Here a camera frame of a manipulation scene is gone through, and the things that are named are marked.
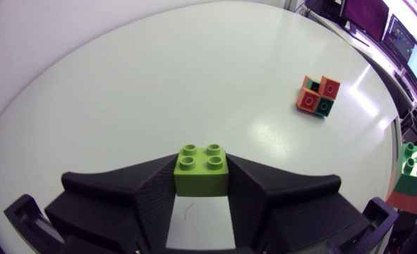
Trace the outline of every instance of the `dark green duplo brick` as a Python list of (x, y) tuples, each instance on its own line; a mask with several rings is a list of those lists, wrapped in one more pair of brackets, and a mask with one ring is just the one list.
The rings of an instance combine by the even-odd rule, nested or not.
[(320, 116), (329, 116), (332, 106), (334, 106), (333, 100), (321, 97), (314, 113)]

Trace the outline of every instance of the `desk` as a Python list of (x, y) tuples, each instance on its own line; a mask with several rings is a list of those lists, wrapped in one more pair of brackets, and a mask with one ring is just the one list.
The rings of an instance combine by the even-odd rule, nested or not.
[[(296, 108), (306, 74), (342, 82), (329, 117)], [(3, 214), (22, 194), (43, 209), (66, 171), (118, 169), (186, 143), (219, 143), (298, 174), (337, 174), (361, 211), (385, 198), (396, 118), (363, 57), (307, 18), (246, 2), (151, 16), (55, 63), (0, 117), (0, 245), (32, 252)], [(227, 198), (177, 198), (167, 245), (233, 248)]]
[(386, 55), (385, 52), (383, 52), (383, 50), (381, 50), (381, 48), (379, 48), (372, 40), (369, 40), (361, 31), (357, 30), (357, 37), (366, 44), (368, 44), (369, 47), (364, 45), (364, 43), (359, 42), (357, 39), (353, 38), (347, 31), (345, 31), (340, 25), (338, 25), (335, 22), (323, 18), (322, 16), (312, 11), (310, 12), (309, 18), (318, 22), (321, 25), (324, 25), (327, 29), (340, 36), (354, 49), (361, 53), (363, 57), (367, 59), (367, 61), (370, 61), (373, 67), (377, 69), (378, 74), (381, 76), (384, 82), (387, 81), (385, 85), (389, 88), (389, 91), (391, 92), (395, 103), (397, 104), (398, 99), (404, 100), (404, 105), (401, 105), (401, 109), (399, 109), (399, 111), (403, 111), (406, 107), (409, 107), (410, 110), (412, 110), (414, 107), (417, 106), (417, 94), (409, 85), (410, 82), (406, 78), (403, 78), (406, 84), (408, 84), (414, 101), (411, 101), (409, 96), (406, 94), (404, 88), (393, 76), (393, 72), (398, 70), (394, 62)]

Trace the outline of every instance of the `white wall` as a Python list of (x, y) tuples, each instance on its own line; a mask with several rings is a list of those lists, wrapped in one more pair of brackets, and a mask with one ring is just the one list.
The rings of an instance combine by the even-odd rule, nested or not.
[[(0, 0), (0, 115), (40, 73), (86, 42), (152, 14), (210, 1)], [(280, 8), (285, 1), (255, 0)]]

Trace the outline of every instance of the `red object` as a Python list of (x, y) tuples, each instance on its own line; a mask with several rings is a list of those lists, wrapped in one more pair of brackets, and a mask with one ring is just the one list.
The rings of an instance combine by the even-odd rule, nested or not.
[(299, 93), (299, 98), (296, 102), (296, 106), (298, 106), (299, 109), (313, 113), (315, 112), (319, 101), (320, 95), (317, 92), (302, 87)]
[(395, 174), (396, 170), (393, 171), (392, 176), (390, 177), (390, 183), (385, 202), (391, 205), (392, 207), (398, 208), (406, 212), (411, 212), (413, 214), (417, 214), (417, 196), (413, 197), (411, 195), (393, 191)]
[(338, 89), (340, 88), (340, 82), (321, 77), (320, 88), (318, 89), (318, 93), (326, 98), (335, 99), (337, 98)]

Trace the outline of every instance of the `green duplo brick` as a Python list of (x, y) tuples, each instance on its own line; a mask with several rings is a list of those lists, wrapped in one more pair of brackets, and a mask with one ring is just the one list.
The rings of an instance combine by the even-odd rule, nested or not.
[(403, 144), (399, 158), (393, 190), (417, 196), (417, 146)]
[(321, 97), (318, 105), (316, 106), (315, 114), (320, 116), (329, 116), (332, 106), (334, 106), (333, 100)]
[(317, 92), (320, 88), (320, 82), (306, 76), (304, 79), (304, 87)]
[(178, 196), (217, 197), (227, 195), (229, 169), (224, 148), (185, 145), (179, 151), (174, 169)]

